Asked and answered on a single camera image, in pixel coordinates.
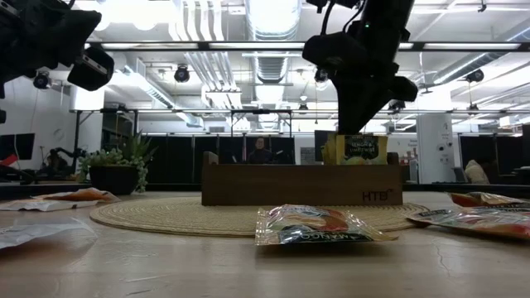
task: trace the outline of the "potted plant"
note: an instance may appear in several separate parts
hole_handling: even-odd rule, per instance
[[[90,174],[92,185],[114,195],[130,195],[134,190],[146,189],[147,163],[156,148],[150,149],[151,140],[136,134],[118,149],[100,150],[79,159],[78,180],[85,181]]]

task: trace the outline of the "plastic wrapper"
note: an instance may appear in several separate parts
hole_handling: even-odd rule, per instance
[[[484,192],[472,192],[466,195],[450,194],[453,203],[462,207],[478,207],[505,204],[526,204],[527,201],[514,199],[503,195],[494,195]]]
[[[350,212],[286,204],[258,211],[256,245],[388,241],[391,237]]]
[[[414,214],[409,219],[478,233],[530,239],[530,204],[441,209]]]
[[[337,165],[387,165],[388,137],[341,136],[336,139]]]
[[[0,210],[40,210],[56,211],[94,206],[99,202],[119,202],[113,194],[95,188],[78,190],[75,192],[57,193],[52,195],[39,195],[33,199],[19,199],[0,204]]]
[[[35,238],[51,236],[77,228],[87,230],[95,238],[97,237],[93,229],[78,219],[53,219],[46,222],[32,222],[27,219],[18,220],[11,227],[0,228],[0,249],[15,247]]]

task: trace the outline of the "person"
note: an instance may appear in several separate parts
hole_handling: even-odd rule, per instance
[[[488,185],[489,178],[486,172],[492,165],[488,158],[477,158],[471,160],[465,167],[465,175],[470,180],[471,184]]]
[[[248,156],[248,163],[263,165],[272,162],[272,152],[265,149],[265,138],[259,137],[256,140],[256,149]]]

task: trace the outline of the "computer monitor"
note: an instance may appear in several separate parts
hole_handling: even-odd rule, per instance
[[[17,154],[21,161],[29,161],[33,156],[35,133],[17,134],[17,149],[15,150],[15,135],[0,136],[0,161],[12,154]]]

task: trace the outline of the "green plant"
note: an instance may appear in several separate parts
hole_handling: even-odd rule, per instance
[[[151,140],[141,138],[141,133],[130,137],[125,143],[118,146],[118,149],[111,151],[100,150],[87,154],[79,159],[80,169],[78,181],[85,181],[91,166],[134,166],[138,170],[138,192],[146,190],[147,168],[146,164],[151,160],[157,151],[150,149]]]

